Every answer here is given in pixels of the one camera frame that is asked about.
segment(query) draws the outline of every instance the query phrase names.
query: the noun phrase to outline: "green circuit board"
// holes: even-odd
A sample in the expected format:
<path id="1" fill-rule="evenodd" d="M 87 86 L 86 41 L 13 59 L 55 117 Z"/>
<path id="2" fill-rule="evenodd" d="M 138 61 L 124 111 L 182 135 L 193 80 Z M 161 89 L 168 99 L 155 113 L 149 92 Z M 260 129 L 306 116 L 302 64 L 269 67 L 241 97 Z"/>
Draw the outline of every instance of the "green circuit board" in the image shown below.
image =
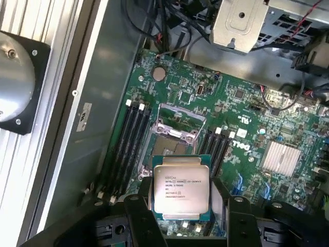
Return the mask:
<path id="1" fill-rule="evenodd" d="M 166 71 L 163 80 L 154 79 L 157 67 Z M 286 106 L 293 101 L 288 94 L 270 89 L 266 91 L 266 99 L 274 107 Z M 321 131 L 328 129 L 327 118 L 318 116 L 321 105 L 317 101 L 301 98 L 291 109 L 274 112 L 263 104 L 260 87 L 256 84 L 170 56 L 157 58 L 155 53 L 142 50 L 127 85 L 110 149 L 119 138 L 127 100 L 143 103 L 146 109 L 151 110 L 149 127 L 159 114 L 166 125 L 175 129 L 190 132 L 201 128 L 196 147 L 185 145 L 185 154 L 192 153 L 193 149 L 198 152 L 207 130 L 220 128 L 222 132 L 230 133 L 230 146 L 219 173 L 229 190 L 233 190 L 241 176 L 240 195 L 253 203 L 257 202 L 266 186 L 270 188 L 269 198 L 299 208 L 306 203 L 305 187 L 312 181 L 312 169 L 325 142 Z M 177 116 L 178 111 L 165 109 L 161 113 L 161 103 L 204 117 L 204 126 L 195 117 L 186 114 Z M 270 142 L 301 151 L 291 176 L 262 168 L 262 159 Z M 150 163 L 155 145 L 156 135 L 145 133 L 143 150 L 138 154 L 139 165 Z M 133 179 L 137 179 L 137 175 L 136 170 Z"/>

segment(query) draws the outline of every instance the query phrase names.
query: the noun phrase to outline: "silver heatsink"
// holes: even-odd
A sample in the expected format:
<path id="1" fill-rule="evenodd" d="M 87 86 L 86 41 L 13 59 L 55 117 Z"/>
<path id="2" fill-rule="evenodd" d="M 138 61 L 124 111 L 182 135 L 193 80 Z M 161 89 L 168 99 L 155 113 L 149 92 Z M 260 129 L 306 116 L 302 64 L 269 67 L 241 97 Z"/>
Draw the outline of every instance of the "silver heatsink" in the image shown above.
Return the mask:
<path id="1" fill-rule="evenodd" d="M 262 167 L 266 170 L 292 176 L 301 151 L 270 141 L 262 159 Z"/>

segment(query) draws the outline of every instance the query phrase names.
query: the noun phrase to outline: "motherboard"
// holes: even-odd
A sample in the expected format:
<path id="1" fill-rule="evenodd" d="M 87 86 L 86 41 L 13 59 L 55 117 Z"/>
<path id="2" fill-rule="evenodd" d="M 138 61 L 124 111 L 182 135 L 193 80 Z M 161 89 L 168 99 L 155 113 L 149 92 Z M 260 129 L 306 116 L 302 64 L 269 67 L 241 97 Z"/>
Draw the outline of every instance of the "motherboard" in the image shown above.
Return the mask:
<path id="1" fill-rule="evenodd" d="M 294 100 L 271 89 L 265 97 L 279 108 Z M 308 195 L 318 186 L 312 173 L 327 144 L 329 119 L 324 110 L 307 96 L 286 111 L 270 110 L 259 85 L 141 50 L 107 159 L 127 165 L 131 174 L 118 175 L 116 179 L 121 176 L 126 185 L 111 190 L 136 193 L 142 178 L 152 174 L 154 155 L 211 154 L 211 177 L 220 177 L 233 195 L 259 205 L 276 199 L 304 210 Z M 123 141 L 123 129 L 129 129 L 127 119 L 134 116 L 130 128 L 136 125 L 138 130 L 131 144 L 128 137 Z M 131 150 L 126 161 L 118 160 L 124 144 Z M 204 231 L 199 228 L 206 227 L 202 222 L 159 224 L 168 235 L 177 234 L 179 228 L 183 232 L 178 234 L 198 236 Z M 219 235 L 216 227 L 207 231 Z"/>

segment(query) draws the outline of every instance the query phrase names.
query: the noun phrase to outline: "aluminum panel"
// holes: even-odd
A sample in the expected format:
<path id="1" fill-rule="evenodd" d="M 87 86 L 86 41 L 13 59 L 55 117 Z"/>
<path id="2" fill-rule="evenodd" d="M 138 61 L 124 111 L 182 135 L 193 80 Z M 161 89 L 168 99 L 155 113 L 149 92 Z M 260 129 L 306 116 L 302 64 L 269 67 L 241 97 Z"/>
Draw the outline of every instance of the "aluminum panel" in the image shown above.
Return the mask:
<path id="1" fill-rule="evenodd" d="M 0 239 L 15 246 L 83 1 L 1 1 L 1 30 L 51 46 L 31 134 L 0 130 Z"/>

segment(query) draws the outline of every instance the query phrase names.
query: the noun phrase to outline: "circuit board component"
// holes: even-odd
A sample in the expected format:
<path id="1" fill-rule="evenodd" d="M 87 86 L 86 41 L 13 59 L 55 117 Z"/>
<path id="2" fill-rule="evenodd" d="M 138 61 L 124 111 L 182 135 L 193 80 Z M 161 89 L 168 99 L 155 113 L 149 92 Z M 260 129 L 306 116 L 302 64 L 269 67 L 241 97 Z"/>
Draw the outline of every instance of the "circuit board component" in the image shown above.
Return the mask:
<path id="1" fill-rule="evenodd" d="M 164 157 L 153 175 L 154 211 L 163 219 L 198 220 L 209 210 L 209 168 L 201 158 Z"/>
<path id="2" fill-rule="evenodd" d="M 291 177 L 297 165 L 301 151 L 270 141 L 262 160 L 263 169 Z"/>

